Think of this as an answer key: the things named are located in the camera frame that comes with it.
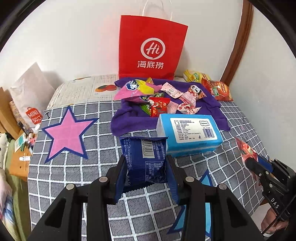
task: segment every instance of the pink candy wrapper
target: pink candy wrapper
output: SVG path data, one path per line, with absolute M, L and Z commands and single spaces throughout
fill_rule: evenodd
M 195 108 L 196 101 L 203 97 L 206 97 L 205 93 L 196 85 L 192 85 L 187 92 L 179 97 L 179 99 L 184 103 L 190 104 L 192 108 Z
M 125 100 L 135 102 L 135 103 L 148 103 L 149 97 L 151 96 L 154 96 L 154 95 L 134 96 L 134 97 L 125 98 Z
M 174 99 L 179 98 L 183 94 L 183 92 L 177 90 L 174 86 L 172 86 L 168 82 L 163 84 L 161 90 L 166 92 L 169 96 L 173 97 Z
M 206 97 L 205 93 L 196 85 L 190 86 L 188 92 L 195 97 L 196 100 Z
M 178 106 L 178 111 L 180 111 L 182 114 L 193 115 L 196 114 L 200 109 L 201 107 L 192 108 L 188 103 L 182 103 Z
M 196 98 L 195 98 L 193 95 L 191 95 L 190 92 L 187 91 L 187 92 L 183 93 L 183 94 L 179 97 L 179 99 L 180 99 L 181 101 L 183 101 L 184 103 L 188 103 L 188 104 L 190 104 L 190 106 L 191 106 L 192 108 L 195 108 Z
M 170 103 L 168 103 L 168 105 L 167 105 L 167 113 L 168 114 L 175 114 L 177 109 L 178 109 L 177 103 L 175 103 L 173 101 L 170 101 Z
M 127 99 L 130 97 L 139 97 L 153 95 L 160 91 L 161 85 L 154 85 L 146 83 L 142 80 L 131 80 L 127 82 L 115 95 L 114 100 Z M 138 103 L 144 103 L 146 101 L 140 101 L 140 98 L 135 98 L 133 100 L 138 101 Z

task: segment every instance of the white wall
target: white wall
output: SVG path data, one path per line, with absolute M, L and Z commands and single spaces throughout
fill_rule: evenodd
M 57 87 L 61 81 L 118 72 L 120 15 L 139 15 L 144 0 L 46 0 L 0 53 L 0 86 L 8 88 L 34 62 Z M 147 15 L 164 15 L 150 1 Z M 188 25 L 178 73 L 203 71 L 219 80 L 236 38 L 242 0 L 172 0 L 173 21 Z
M 267 152 L 296 169 L 296 59 L 285 40 L 255 9 L 250 38 L 230 84 Z

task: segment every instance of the yellow snack bag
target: yellow snack bag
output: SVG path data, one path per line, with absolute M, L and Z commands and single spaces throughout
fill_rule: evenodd
M 154 85 L 153 80 L 150 77 L 146 80 L 146 83 L 149 83 L 149 84 L 153 84 Z
M 204 78 L 205 80 L 211 80 L 211 78 L 207 74 L 188 69 L 184 71 L 183 78 L 186 80 L 186 82 L 198 83 L 201 83 L 202 78 Z

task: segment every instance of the red paper bag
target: red paper bag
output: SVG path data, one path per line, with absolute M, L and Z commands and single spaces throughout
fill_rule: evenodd
M 121 16 L 119 77 L 172 80 L 187 28 L 160 18 Z

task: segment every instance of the blue snack package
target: blue snack package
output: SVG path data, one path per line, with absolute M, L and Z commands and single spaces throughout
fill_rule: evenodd
M 167 183 L 165 171 L 167 137 L 120 137 L 128 173 L 123 192 Z

